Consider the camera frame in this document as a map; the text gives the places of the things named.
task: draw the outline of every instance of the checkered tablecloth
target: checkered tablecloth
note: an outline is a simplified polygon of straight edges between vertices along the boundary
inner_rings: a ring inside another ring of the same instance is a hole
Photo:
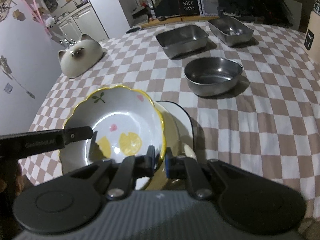
[[[306,217],[320,217],[320,67],[302,48],[304,34],[248,24],[255,38],[229,48],[207,22],[206,49],[170,60],[155,34],[185,24],[145,29],[111,39],[105,57],[76,79],[63,74],[43,102],[30,131],[62,128],[72,108],[101,86],[124,84],[154,100],[178,103],[191,116],[199,161],[218,158],[300,191]],[[193,94],[183,67],[196,57],[226,57],[244,67],[241,81],[226,95]],[[38,184],[61,175],[58,152],[20,160],[23,173]]]

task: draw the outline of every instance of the cat-shaped ceramic cover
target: cat-shaped ceramic cover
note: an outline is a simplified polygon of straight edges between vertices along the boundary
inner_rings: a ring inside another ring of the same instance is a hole
[[[69,49],[60,50],[58,57],[62,72],[76,78],[95,65],[103,56],[101,45],[87,34]]]

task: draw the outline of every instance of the rectangular metal tray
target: rectangular metal tray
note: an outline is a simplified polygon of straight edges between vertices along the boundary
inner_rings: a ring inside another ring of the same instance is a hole
[[[168,58],[201,49],[207,45],[209,34],[196,25],[187,25],[159,33],[157,41]]]
[[[228,47],[248,42],[253,30],[233,17],[209,20],[210,30]]]

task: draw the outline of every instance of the cat ear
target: cat ear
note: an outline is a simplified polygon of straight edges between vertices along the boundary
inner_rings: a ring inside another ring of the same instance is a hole
[[[83,40],[93,40],[94,41],[94,39],[93,38],[91,38],[88,34],[82,34],[82,36],[81,36],[81,39],[80,39],[81,41],[83,41]]]
[[[62,57],[63,57],[63,55],[65,54],[65,50],[59,50],[59,52],[58,52],[58,58],[59,58],[59,61],[61,61],[61,59],[62,59]]]

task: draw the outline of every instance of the cabinet door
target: cabinet door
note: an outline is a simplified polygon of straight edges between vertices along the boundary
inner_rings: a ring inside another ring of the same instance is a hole
[[[82,33],[88,34],[96,41],[108,39],[108,36],[92,7],[87,7],[78,12],[73,15],[73,18]]]
[[[78,41],[81,38],[81,31],[72,17],[59,24],[59,27],[68,39]]]

